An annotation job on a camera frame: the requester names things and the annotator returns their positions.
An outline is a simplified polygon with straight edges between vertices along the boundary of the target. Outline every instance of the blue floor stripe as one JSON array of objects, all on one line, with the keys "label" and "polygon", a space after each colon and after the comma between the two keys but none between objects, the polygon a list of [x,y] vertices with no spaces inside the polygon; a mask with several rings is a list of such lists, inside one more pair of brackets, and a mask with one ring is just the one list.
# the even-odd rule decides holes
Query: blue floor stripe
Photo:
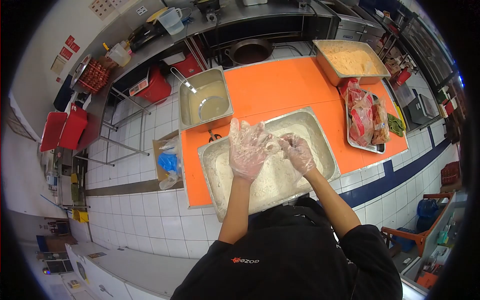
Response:
[{"label": "blue floor stripe", "polygon": [[432,133],[432,129],[429,127],[427,127],[428,129],[428,136],[430,137],[430,143],[432,143],[432,148],[435,148],[435,141],[433,140],[433,133]]},{"label": "blue floor stripe", "polygon": [[393,172],[391,160],[384,162],[384,177],[339,195],[350,205],[350,207],[355,207],[370,201],[371,199],[378,197],[391,189],[394,189],[403,182],[415,176],[437,156],[439,156],[449,144],[450,141],[445,139],[443,142],[438,144],[438,146],[433,147],[432,150],[425,153],[422,157],[395,172]]}]

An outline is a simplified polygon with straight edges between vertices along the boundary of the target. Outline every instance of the orange cutting board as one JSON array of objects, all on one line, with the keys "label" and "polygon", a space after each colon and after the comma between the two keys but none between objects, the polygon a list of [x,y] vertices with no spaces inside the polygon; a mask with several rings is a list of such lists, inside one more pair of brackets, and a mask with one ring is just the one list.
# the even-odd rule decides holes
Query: orange cutting board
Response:
[{"label": "orange cutting board", "polygon": [[[288,112],[312,107],[337,160],[340,173],[345,174],[407,149],[406,139],[391,134],[385,154],[377,154],[350,146],[347,142],[345,103],[336,87],[328,81],[315,58],[295,58],[271,61],[225,71],[228,92],[234,110],[233,117],[256,124]],[[383,84],[363,85],[377,96],[385,96],[387,111],[397,116]],[[227,136],[230,126],[213,130]],[[181,132],[184,186],[190,206],[212,203],[204,179],[198,147],[208,143],[208,132]]]}]

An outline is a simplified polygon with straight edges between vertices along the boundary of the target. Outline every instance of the plastic pitcher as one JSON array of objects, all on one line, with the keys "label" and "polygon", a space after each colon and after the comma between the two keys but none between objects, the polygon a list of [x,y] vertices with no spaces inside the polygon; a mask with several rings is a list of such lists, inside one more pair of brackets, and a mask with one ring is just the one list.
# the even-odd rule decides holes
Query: plastic pitcher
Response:
[{"label": "plastic pitcher", "polygon": [[130,61],[130,58],[132,58],[120,44],[116,44],[110,49],[108,57],[113,59],[121,67],[124,67]]},{"label": "plastic pitcher", "polygon": [[181,22],[182,13],[180,8],[169,8],[156,19],[165,27],[168,33],[172,36],[183,30],[183,23]]}]

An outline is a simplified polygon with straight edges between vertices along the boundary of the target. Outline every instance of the hand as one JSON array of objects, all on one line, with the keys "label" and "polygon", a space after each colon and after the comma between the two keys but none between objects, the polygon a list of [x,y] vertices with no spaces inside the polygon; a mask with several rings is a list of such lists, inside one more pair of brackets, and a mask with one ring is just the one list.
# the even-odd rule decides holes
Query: hand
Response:
[{"label": "hand", "polygon": [[285,155],[292,162],[295,170],[305,175],[308,171],[316,168],[313,155],[307,141],[293,133],[287,133],[278,141]]},{"label": "hand", "polygon": [[250,126],[233,118],[230,122],[228,142],[230,144],[229,164],[233,175],[246,179],[250,184],[257,178],[267,158],[267,143],[273,138],[265,132],[265,124],[260,122]]}]

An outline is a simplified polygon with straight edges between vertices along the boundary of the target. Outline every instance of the person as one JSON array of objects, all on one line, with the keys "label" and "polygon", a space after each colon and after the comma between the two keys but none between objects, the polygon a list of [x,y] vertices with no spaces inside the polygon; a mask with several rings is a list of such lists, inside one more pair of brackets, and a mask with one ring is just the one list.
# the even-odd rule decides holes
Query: person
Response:
[{"label": "person", "polygon": [[400,276],[378,228],[360,224],[299,136],[286,134],[278,144],[321,206],[301,197],[249,223],[250,187],[272,138],[263,123],[243,121],[239,129],[232,119],[228,139],[234,176],[227,213],[218,240],[172,299],[402,299]]}]

